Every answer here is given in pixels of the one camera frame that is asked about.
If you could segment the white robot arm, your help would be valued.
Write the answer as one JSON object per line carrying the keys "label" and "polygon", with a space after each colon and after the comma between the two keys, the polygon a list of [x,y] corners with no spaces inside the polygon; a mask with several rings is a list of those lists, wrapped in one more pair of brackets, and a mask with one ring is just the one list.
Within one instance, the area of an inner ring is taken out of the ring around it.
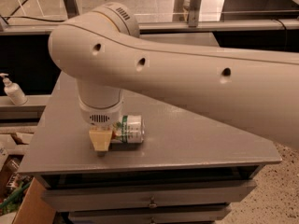
{"label": "white robot arm", "polygon": [[107,3],[62,22],[48,41],[53,62],[78,84],[82,117],[107,128],[132,91],[268,140],[299,146],[295,53],[158,43],[135,15]]}

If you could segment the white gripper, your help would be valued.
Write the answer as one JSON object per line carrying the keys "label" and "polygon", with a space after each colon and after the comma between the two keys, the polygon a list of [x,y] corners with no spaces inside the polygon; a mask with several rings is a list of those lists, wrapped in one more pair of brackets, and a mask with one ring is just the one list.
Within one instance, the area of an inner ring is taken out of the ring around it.
{"label": "white gripper", "polygon": [[109,151],[112,138],[111,130],[103,130],[99,127],[106,127],[117,122],[121,117],[123,100],[120,100],[113,106],[104,108],[95,108],[78,102],[82,118],[89,124],[98,127],[92,127],[89,130],[89,136],[93,144],[93,149],[98,155],[104,156]]}

